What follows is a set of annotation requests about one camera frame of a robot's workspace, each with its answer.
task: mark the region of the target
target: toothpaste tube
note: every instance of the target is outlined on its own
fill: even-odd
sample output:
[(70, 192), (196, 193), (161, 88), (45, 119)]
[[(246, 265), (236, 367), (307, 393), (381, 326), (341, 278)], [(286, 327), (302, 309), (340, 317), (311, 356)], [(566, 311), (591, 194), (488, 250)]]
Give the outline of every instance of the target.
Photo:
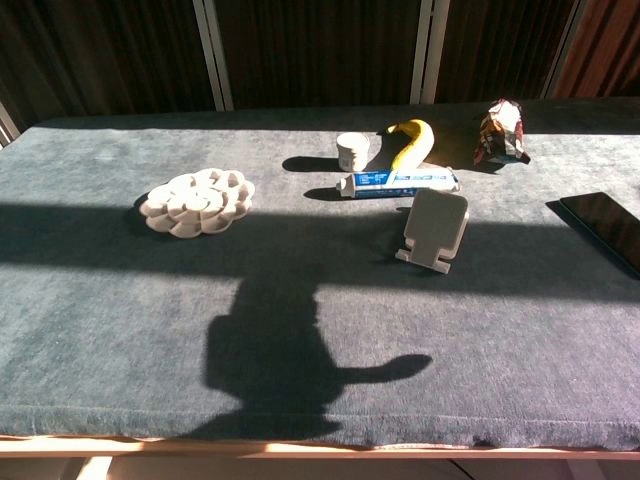
[(342, 197), (352, 198), (413, 197), (421, 188), (457, 192), (460, 182), (450, 168), (433, 166), (352, 173), (336, 185)]

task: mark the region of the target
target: wooden table edge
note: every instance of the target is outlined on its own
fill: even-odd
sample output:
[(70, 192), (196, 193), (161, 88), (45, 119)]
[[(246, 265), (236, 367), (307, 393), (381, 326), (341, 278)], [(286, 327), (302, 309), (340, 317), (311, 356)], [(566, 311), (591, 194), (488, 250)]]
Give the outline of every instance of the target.
[(640, 451), (563, 448), (464, 448), (392, 445), (373, 449), (258, 441), (197, 441), (125, 437), (0, 436), (0, 457), (96, 457), (122, 455), (220, 456), (289, 459), (565, 459), (638, 460)]

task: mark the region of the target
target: white 3d printed object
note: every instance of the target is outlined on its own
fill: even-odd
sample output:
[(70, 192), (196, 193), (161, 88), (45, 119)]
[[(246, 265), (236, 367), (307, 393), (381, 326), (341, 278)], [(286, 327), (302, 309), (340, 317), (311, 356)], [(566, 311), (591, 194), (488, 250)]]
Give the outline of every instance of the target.
[(458, 253), (469, 219), (467, 206), (467, 199), (459, 195), (418, 190), (404, 229), (408, 250), (398, 250), (396, 258), (449, 273), (451, 265), (440, 258), (451, 260)]
[(149, 228), (178, 238), (221, 233), (249, 212), (255, 190), (236, 170), (207, 168), (151, 190), (140, 213)]

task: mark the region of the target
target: brown curtain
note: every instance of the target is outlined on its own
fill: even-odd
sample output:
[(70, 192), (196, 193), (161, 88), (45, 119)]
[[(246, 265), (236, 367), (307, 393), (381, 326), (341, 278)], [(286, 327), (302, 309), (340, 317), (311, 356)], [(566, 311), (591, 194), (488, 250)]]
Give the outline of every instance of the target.
[(587, 3), (554, 95), (640, 95), (638, 0)]
[(408, 103), (419, 0), (216, 0), (236, 108)]
[(0, 102), (60, 115), (213, 109), (190, 0), (0, 2)]
[(436, 102), (536, 98), (573, 0), (451, 0)]

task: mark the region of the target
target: white flower-shaped tray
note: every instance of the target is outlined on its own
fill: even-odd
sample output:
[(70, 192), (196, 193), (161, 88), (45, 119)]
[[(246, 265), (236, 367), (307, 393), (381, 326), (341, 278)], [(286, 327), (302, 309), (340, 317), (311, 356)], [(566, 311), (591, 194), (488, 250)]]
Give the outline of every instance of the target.
[(178, 238), (221, 233), (249, 212), (255, 190), (236, 170), (207, 168), (151, 190), (140, 213), (149, 228)]

